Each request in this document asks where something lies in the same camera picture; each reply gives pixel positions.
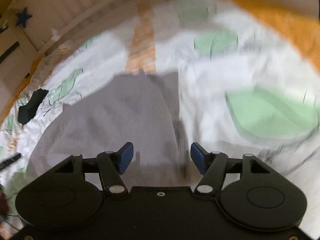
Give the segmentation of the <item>wooden bed headboard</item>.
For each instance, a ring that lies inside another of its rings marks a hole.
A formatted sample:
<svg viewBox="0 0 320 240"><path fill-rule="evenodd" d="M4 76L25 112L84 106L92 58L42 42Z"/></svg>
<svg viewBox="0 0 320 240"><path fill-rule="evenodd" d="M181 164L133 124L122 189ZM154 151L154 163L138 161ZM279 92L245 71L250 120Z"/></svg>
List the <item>wooden bed headboard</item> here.
<svg viewBox="0 0 320 240"><path fill-rule="evenodd" d="M18 42L31 61L47 52L53 45L86 19L117 0L1 0L4 26L1 45ZM17 12L25 7L33 17L27 26L16 26Z"/></svg>

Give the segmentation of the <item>grey knitted sweater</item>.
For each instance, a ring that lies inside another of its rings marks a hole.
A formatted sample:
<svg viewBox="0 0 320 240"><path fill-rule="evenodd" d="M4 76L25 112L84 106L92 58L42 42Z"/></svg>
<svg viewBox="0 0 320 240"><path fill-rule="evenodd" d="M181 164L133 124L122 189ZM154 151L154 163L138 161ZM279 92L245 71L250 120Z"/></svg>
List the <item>grey knitted sweater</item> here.
<svg viewBox="0 0 320 240"><path fill-rule="evenodd" d="M27 176L35 179L70 155L94 158L127 142L134 146L122 176L127 187L189 183L176 72L116 76L101 90L64 106L33 150Z"/></svg>

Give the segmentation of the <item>dark blue star decoration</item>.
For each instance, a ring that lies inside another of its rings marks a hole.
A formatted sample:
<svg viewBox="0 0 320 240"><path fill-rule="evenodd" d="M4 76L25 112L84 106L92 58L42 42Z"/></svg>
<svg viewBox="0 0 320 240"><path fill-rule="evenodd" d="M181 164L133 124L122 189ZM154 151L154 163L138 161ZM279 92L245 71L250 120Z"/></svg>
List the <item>dark blue star decoration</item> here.
<svg viewBox="0 0 320 240"><path fill-rule="evenodd" d="M17 16L16 26L22 26L23 29L25 29L27 26L27 20L33 17L31 14L29 14L27 7L25 7L21 12L17 12L16 16Z"/></svg>

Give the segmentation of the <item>black garment on bed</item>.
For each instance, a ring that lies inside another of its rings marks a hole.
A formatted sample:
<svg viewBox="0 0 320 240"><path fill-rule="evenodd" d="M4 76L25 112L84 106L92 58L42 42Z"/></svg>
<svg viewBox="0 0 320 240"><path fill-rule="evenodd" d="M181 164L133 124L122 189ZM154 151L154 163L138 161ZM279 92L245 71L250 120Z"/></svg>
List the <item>black garment on bed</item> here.
<svg viewBox="0 0 320 240"><path fill-rule="evenodd" d="M48 90L38 89L33 92L30 100L26 105L19 107L17 121L25 125L36 115L37 109L44 98L47 96Z"/></svg>

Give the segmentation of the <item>white leaf-print bed sheet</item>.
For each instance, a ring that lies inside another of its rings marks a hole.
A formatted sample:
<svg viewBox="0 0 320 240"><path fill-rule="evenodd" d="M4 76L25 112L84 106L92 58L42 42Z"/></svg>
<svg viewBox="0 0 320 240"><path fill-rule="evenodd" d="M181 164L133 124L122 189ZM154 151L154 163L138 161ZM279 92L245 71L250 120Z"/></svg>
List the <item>white leaf-print bed sheet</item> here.
<svg viewBox="0 0 320 240"><path fill-rule="evenodd" d="M21 227L14 201L32 179L27 166L46 128L71 106L120 75L178 74L180 120L196 141L231 157L251 153L305 193L301 229L319 237L319 31L303 55L282 35L291 14L252 16L233 0L117 0L53 45L1 120L1 158L22 158L1 173L10 213L1 235ZM27 124L19 107L48 90Z"/></svg>

